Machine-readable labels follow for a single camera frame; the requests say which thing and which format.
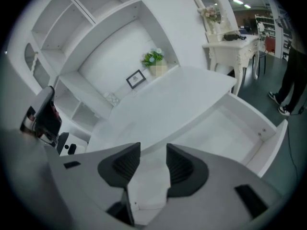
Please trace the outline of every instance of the gray floor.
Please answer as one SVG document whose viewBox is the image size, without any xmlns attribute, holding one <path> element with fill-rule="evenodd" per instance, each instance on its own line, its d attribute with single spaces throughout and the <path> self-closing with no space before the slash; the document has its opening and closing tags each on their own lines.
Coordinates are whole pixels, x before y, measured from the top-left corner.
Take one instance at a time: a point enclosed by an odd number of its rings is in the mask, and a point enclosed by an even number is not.
<svg viewBox="0 0 307 230">
<path fill-rule="evenodd" d="M 266 73 L 263 75 L 264 59 L 260 62 L 260 78 L 254 80 L 252 78 L 252 67 L 246 71 L 246 78 L 242 83 L 239 97 L 256 107 L 276 126 L 279 125 L 285 117 L 277 111 L 277 104 L 268 98 L 268 91 L 278 92 L 283 75 L 286 70 L 287 62 L 268 55 L 266 59 Z M 292 92 L 286 98 L 283 104 L 290 101 Z M 302 95 L 298 105 L 293 113 L 297 113 L 307 98 L 307 88 Z M 307 161 L 307 110 L 302 115 L 289 117 L 289 131 L 292 156 L 298 170 L 298 178 L 301 178 L 306 169 Z M 273 162 L 263 177 L 268 183 L 274 186 L 281 194 L 291 192 L 295 188 L 295 168 L 292 164 L 289 146 L 288 135 L 283 140 L 283 144 Z"/>
</svg>

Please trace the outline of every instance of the chair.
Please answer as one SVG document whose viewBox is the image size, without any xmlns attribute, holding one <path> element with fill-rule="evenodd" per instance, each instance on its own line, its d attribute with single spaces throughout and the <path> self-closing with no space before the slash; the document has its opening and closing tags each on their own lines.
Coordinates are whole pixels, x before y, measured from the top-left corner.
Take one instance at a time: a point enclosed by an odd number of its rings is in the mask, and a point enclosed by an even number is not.
<svg viewBox="0 0 307 230">
<path fill-rule="evenodd" d="M 265 45 L 265 51 L 264 52 L 259 52 L 259 63 L 258 63 L 258 77 L 260 75 L 260 60 L 261 58 L 264 58 L 264 75 L 265 75 L 265 70 L 266 70 L 266 56 L 268 53 L 273 52 L 275 53 L 275 38 L 266 36 L 264 40 L 264 45 Z"/>
</svg>

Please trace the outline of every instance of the photo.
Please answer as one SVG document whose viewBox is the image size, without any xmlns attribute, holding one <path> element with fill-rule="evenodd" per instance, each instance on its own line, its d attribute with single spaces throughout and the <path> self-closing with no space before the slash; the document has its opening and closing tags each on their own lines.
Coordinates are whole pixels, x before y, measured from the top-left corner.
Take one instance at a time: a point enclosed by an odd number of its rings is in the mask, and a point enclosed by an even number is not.
<svg viewBox="0 0 307 230">
<path fill-rule="evenodd" d="M 128 84 L 129 84 L 129 86 L 132 89 L 134 89 L 136 86 L 138 86 L 139 84 L 144 82 L 146 80 L 146 78 L 144 77 L 144 75 L 141 73 L 140 70 L 137 70 L 135 73 L 133 73 L 126 80 L 127 80 Z"/>
</svg>

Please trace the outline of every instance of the black pants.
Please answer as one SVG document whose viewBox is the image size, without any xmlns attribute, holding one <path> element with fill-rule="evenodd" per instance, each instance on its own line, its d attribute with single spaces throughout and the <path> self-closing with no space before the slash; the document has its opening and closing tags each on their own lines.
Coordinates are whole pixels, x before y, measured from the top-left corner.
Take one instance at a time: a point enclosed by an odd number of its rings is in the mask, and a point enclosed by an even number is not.
<svg viewBox="0 0 307 230">
<path fill-rule="evenodd" d="M 276 95 L 276 100 L 281 103 L 289 94 L 294 84 L 293 95 L 287 105 L 287 111 L 292 112 L 298 103 L 307 84 L 307 55 L 304 55 L 293 47 L 289 52 L 287 70 L 283 77 L 283 84 Z"/>
</svg>

